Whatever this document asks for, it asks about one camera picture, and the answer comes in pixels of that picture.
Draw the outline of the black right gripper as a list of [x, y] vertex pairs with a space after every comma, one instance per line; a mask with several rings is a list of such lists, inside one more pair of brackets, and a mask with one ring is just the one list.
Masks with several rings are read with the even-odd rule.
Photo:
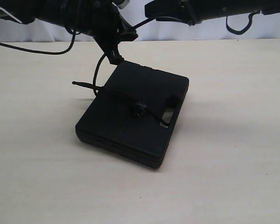
[[144, 6], [145, 16], [157, 21], [172, 21], [189, 26], [198, 24], [197, 13], [190, 0], [153, 0]]

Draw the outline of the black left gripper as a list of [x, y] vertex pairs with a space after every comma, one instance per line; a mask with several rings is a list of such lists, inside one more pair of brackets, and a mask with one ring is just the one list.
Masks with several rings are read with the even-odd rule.
[[119, 65], [124, 58], [119, 53], [118, 44], [137, 39], [136, 29], [122, 17], [112, 0], [92, 0], [90, 9], [92, 37], [109, 63]]

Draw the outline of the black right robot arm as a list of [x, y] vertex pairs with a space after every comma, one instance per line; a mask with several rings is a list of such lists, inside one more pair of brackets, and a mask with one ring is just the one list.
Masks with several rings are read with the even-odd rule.
[[205, 20], [257, 13], [280, 13], [280, 0], [153, 0], [144, 6], [145, 16], [190, 26]]

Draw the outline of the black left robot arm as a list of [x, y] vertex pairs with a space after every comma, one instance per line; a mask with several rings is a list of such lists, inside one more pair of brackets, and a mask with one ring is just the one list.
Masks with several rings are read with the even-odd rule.
[[73, 36], [91, 36], [109, 63], [124, 59], [118, 45], [138, 38], [120, 14], [117, 0], [0, 0], [0, 18], [27, 25], [35, 20], [63, 27]]

